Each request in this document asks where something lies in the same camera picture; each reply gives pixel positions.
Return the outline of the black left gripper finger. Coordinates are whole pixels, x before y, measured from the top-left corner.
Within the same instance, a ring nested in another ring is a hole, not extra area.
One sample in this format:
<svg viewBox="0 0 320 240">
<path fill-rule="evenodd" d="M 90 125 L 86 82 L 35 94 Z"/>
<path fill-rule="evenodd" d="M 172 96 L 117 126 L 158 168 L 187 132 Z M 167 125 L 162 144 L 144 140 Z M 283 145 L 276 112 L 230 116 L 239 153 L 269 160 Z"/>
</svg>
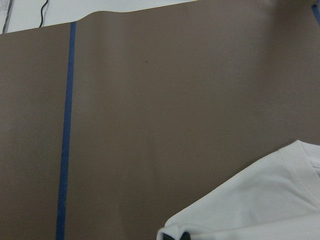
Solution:
<svg viewBox="0 0 320 240">
<path fill-rule="evenodd" d="M 191 240 L 191 236 L 189 232 L 184 232 L 180 237 L 180 240 Z"/>
</svg>

